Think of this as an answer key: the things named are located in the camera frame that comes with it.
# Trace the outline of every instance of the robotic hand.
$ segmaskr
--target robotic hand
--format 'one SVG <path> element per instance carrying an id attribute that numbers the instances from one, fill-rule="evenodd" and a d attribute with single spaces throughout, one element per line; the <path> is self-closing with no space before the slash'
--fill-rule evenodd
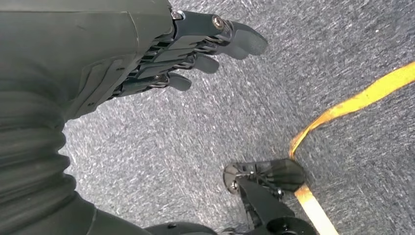
<path id="1" fill-rule="evenodd" d="M 145 230 L 96 209 L 63 173 L 62 130 L 115 97 L 185 91 L 191 81 L 174 71 L 213 73 L 209 55 L 244 59 L 267 41 L 167 0 L 2 0 L 0 11 L 0 235 L 216 234 L 189 223 Z"/>

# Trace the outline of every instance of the yellow strap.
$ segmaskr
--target yellow strap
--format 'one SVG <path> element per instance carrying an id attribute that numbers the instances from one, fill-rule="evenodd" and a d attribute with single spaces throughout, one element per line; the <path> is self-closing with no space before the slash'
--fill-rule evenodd
<path id="1" fill-rule="evenodd" d="M 330 219 L 306 184 L 299 188 L 294 195 L 320 235 L 338 235 Z"/>
<path id="2" fill-rule="evenodd" d="M 307 126 L 290 143 L 290 159 L 294 160 L 294 152 L 305 138 L 308 132 L 317 128 L 323 123 L 329 122 L 340 116 L 356 112 L 369 106 L 372 103 L 386 97 L 390 93 L 415 81 L 415 62 L 412 62 L 398 70 L 395 70 L 384 77 L 379 78 L 364 91 L 354 97 L 328 109 L 314 122 Z M 330 219 L 324 213 L 317 199 L 313 196 L 307 185 L 302 186 L 296 193 L 298 201 L 314 224 L 320 235 L 337 235 L 337 231 Z"/>

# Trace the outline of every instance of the black plastic part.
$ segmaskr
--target black plastic part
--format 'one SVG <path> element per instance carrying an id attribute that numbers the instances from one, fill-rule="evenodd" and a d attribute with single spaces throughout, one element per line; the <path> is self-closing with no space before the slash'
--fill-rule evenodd
<path id="1" fill-rule="evenodd" d="M 217 233 L 200 224 L 178 222 L 166 223 L 146 228 L 152 235 L 217 235 Z"/>
<path id="2" fill-rule="evenodd" d="M 267 40 L 251 27 L 226 21 L 231 28 L 231 38 L 225 47 L 218 47 L 215 54 L 226 54 L 232 58 L 242 60 L 248 55 L 262 54 L 268 46 Z"/>
<path id="3" fill-rule="evenodd" d="M 187 90 L 190 89 L 190 87 L 192 86 L 192 81 L 190 81 L 189 79 L 176 74 L 176 73 L 169 73 L 169 86 L 177 89 L 179 91 L 185 92 Z"/>
<path id="4" fill-rule="evenodd" d="M 283 189 L 294 192 L 304 183 L 302 167 L 290 160 L 237 163 L 225 167 L 227 189 L 239 193 L 251 231 L 245 235 L 315 235 L 313 227 L 296 218 L 280 201 Z"/>
<path id="5" fill-rule="evenodd" d="M 215 73 L 219 69 L 219 62 L 208 56 L 196 54 L 194 68 L 205 73 Z"/>
<path id="6" fill-rule="evenodd" d="M 305 173 L 302 166 L 290 159 L 280 159 L 267 162 L 235 163 L 225 167 L 223 180 L 226 188 L 232 193 L 237 191 L 232 188 L 236 177 L 240 174 L 258 175 L 261 179 L 255 179 L 262 186 L 272 184 L 284 191 L 295 192 L 305 182 Z"/>

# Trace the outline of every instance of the screw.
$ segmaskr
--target screw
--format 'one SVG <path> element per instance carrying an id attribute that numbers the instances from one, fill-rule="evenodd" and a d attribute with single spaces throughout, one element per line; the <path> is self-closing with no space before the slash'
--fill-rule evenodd
<path id="1" fill-rule="evenodd" d="M 212 22 L 215 28 L 222 30 L 225 27 L 225 23 L 223 22 L 223 19 L 221 19 L 219 16 L 213 16 Z"/>
<path id="2" fill-rule="evenodd" d="M 231 184 L 231 189 L 238 190 L 238 187 L 239 187 L 238 183 L 236 181 L 233 181 Z"/>
<path id="3" fill-rule="evenodd" d="M 174 20 L 181 20 L 181 19 L 183 19 L 183 16 L 179 12 L 177 12 L 177 11 L 171 12 L 171 17 Z"/>

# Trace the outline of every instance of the carpeted floor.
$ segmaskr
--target carpeted floor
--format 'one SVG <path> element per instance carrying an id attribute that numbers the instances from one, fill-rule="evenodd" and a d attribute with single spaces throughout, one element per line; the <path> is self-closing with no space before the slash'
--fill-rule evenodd
<path id="1" fill-rule="evenodd" d="M 287 157 L 290 139 L 322 111 L 415 60 L 413 0 L 174 0 L 269 40 L 261 57 L 219 56 L 214 75 L 183 72 L 186 93 L 109 101 L 70 121 L 62 150 L 78 191 L 135 224 L 243 226 L 222 183 L 234 161 Z M 415 84 L 324 125 L 297 151 L 340 234 L 415 234 Z M 306 216 L 293 199 L 289 205 Z"/>

